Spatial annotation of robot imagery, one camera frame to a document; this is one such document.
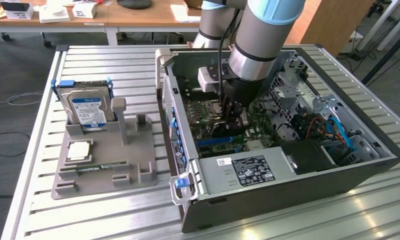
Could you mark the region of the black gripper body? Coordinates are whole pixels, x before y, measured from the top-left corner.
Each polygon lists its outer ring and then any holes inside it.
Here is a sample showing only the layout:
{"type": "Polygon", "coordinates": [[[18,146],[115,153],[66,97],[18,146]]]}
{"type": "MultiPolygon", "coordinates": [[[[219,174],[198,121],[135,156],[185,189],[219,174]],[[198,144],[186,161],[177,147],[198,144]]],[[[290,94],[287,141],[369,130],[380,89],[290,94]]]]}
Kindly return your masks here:
{"type": "Polygon", "coordinates": [[[222,83],[222,104],[237,103],[246,107],[255,99],[262,84],[262,80],[227,79],[222,83]]]}

